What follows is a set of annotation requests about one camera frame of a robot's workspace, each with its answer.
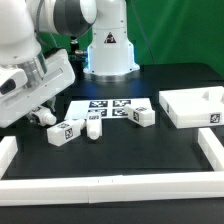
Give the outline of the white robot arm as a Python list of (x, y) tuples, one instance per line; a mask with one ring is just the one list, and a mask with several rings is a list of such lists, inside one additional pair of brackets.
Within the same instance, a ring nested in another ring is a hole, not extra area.
[(0, 127), (6, 128), (75, 81), (65, 49), (42, 53), (41, 32), (92, 33), (86, 77), (123, 81), (138, 74), (127, 37), (125, 0), (0, 0)]

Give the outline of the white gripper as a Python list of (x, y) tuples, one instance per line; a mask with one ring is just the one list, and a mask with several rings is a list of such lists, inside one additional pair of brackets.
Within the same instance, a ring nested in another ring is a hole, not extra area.
[[(58, 93), (74, 83), (75, 74), (65, 49), (60, 49), (46, 60), (47, 73), (37, 87), (20, 88), (0, 97), (0, 127), (6, 128), (47, 100), (47, 106), (56, 111)], [(31, 123), (40, 124), (33, 112), (28, 114)]]

